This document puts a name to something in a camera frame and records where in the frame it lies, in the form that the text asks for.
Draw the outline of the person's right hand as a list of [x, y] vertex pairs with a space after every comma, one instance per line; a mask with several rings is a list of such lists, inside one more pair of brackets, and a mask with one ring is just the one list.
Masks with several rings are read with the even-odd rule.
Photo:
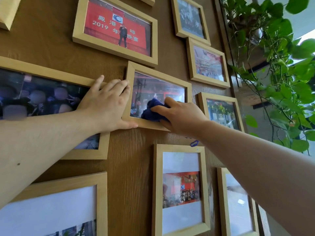
[[210, 122], [202, 110], [194, 103], [177, 102], [170, 97], [164, 103], [170, 108], [155, 106], [151, 110], [169, 120], [175, 129], [173, 133], [199, 140], [202, 130]]

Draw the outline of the person's left hand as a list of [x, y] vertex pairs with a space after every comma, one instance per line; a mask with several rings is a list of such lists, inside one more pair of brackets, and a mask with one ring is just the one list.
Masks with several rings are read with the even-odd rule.
[[105, 83], [100, 91], [90, 88], [77, 107], [77, 114], [92, 133], [116, 131], [118, 121], [122, 120], [129, 97], [111, 94], [109, 83]]

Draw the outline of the dark blue cleaning cloth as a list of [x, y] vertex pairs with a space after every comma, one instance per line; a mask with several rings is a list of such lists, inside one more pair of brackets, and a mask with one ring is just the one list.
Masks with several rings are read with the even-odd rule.
[[147, 109], [145, 109], [143, 111], [140, 118], [145, 119], [145, 120], [149, 120], [151, 122], [160, 122], [160, 120], [165, 120], [165, 121], [169, 122], [169, 120], [166, 117], [164, 117], [164, 116], [162, 116], [156, 112], [153, 112], [151, 110], [151, 108], [155, 107], [155, 106], [163, 106], [166, 108], [170, 108], [167, 104], [162, 104], [158, 99], [153, 98], [150, 101], [148, 101]]

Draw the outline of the small wooden photo frame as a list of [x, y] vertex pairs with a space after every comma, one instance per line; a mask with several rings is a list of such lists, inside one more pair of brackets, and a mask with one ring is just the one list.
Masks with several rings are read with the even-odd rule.
[[122, 120], [136, 122], [141, 128], [168, 131], [159, 122], [141, 118], [150, 100], [164, 103], [166, 97], [171, 97], [183, 103], [192, 102], [191, 83], [131, 61], [128, 62], [126, 80], [129, 81], [131, 92]]

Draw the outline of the person's right forearm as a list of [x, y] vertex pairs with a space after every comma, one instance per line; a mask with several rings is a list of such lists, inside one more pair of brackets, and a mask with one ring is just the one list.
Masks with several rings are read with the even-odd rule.
[[201, 141], [290, 235], [315, 236], [315, 159], [209, 120]]

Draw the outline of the person's left forearm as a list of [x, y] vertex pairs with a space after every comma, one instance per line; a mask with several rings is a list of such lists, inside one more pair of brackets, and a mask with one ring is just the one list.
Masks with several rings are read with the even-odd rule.
[[95, 123], [83, 111], [0, 120], [0, 209], [96, 134]]

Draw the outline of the shiny metal plant pot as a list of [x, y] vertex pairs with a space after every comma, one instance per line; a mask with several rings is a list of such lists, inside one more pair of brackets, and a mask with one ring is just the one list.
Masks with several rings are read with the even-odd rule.
[[258, 28], [256, 30], [253, 30], [251, 33], [250, 33], [250, 43], [257, 46], [261, 40], [262, 40], [262, 37], [263, 37], [263, 29], [262, 28]]

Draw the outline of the green trailing pothos plant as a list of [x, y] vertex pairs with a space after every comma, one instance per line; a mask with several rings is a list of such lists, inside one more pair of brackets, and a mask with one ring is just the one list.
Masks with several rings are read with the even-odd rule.
[[265, 91], [262, 108], [271, 125], [270, 141], [310, 156], [310, 143], [315, 143], [315, 39], [294, 39], [292, 24], [284, 17], [285, 11], [296, 15], [308, 5], [309, 0], [221, 0], [235, 47], [248, 51], [250, 33], [263, 29], [257, 46], [269, 65], [256, 72], [229, 68], [243, 83]]

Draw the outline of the wooden frame with flower photo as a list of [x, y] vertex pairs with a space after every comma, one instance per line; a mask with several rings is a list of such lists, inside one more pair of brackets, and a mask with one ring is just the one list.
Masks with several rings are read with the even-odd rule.
[[208, 119], [231, 129], [245, 131], [236, 98], [200, 92], [198, 100], [200, 109]]

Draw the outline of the wooden frame with red stage photo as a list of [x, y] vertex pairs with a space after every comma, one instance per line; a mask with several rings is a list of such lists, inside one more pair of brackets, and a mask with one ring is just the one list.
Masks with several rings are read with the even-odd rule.
[[78, 0], [73, 41], [158, 66], [158, 21], [119, 0]]

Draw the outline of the wide wooden frame group photo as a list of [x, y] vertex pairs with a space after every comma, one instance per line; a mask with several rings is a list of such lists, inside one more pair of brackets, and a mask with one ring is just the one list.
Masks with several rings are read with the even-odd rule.
[[0, 56], [0, 120], [75, 111], [93, 82]]

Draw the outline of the tall wooden frame red photo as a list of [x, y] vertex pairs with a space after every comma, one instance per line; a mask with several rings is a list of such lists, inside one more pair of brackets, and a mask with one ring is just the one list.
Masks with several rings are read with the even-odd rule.
[[154, 145], [152, 236], [195, 236], [211, 228], [204, 147]]

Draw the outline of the wooden frame with hall photo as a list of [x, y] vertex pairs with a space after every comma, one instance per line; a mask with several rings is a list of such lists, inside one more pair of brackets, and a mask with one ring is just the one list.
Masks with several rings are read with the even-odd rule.
[[190, 79], [216, 87], [230, 88], [225, 54], [191, 37], [186, 39]]

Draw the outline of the wooden wall shelf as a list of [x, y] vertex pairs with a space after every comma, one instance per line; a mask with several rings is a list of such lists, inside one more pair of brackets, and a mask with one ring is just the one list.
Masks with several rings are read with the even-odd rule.
[[244, 47], [232, 47], [230, 53], [229, 65], [244, 67], [248, 72], [256, 72], [269, 65], [264, 50], [258, 46], [250, 45], [248, 51]]
[[265, 91], [258, 91], [253, 85], [242, 83], [241, 87], [238, 87], [235, 96], [242, 105], [254, 106], [267, 102], [267, 100], [264, 99], [264, 94]]

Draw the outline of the wooden frame with crowd photo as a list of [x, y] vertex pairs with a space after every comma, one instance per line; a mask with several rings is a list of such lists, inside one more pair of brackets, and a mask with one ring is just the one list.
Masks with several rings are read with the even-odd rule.
[[171, 0], [175, 34], [211, 46], [203, 7], [193, 0]]

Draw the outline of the large wooden frame white mat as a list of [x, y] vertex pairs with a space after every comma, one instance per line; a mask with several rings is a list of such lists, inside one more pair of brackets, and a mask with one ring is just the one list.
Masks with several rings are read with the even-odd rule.
[[34, 183], [0, 209], [0, 236], [108, 236], [107, 172]]

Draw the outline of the tall wooden frame pale photo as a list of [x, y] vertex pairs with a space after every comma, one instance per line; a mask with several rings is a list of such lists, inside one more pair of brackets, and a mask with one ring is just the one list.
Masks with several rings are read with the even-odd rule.
[[255, 201], [225, 167], [217, 168], [222, 236], [259, 236]]

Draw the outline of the plain wooden frame corner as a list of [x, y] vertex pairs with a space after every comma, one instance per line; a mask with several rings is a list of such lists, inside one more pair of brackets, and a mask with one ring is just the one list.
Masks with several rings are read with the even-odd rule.
[[0, 0], [0, 28], [10, 31], [21, 0]]

